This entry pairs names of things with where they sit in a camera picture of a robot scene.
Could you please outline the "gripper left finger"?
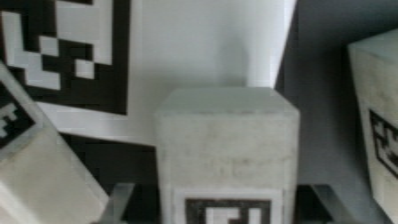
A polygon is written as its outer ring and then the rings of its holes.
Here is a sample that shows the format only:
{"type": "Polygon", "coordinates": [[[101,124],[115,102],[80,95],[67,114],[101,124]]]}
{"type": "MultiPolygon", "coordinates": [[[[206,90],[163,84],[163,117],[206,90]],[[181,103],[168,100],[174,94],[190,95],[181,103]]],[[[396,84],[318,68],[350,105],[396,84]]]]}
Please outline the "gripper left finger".
{"type": "Polygon", "coordinates": [[[128,207],[133,189],[133,183],[115,184],[103,214],[94,224],[128,224],[122,220],[122,215],[128,207]]]}

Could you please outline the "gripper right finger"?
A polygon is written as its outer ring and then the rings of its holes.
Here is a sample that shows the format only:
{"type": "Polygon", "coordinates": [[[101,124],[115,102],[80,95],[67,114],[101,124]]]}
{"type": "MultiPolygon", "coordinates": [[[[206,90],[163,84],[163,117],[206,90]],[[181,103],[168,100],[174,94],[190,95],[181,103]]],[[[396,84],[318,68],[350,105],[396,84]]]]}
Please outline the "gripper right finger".
{"type": "Polygon", "coordinates": [[[330,215],[330,221],[325,224],[362,224],[353,218],[332,187],[320,184],[312,185],[311,188],[330,215]]]}

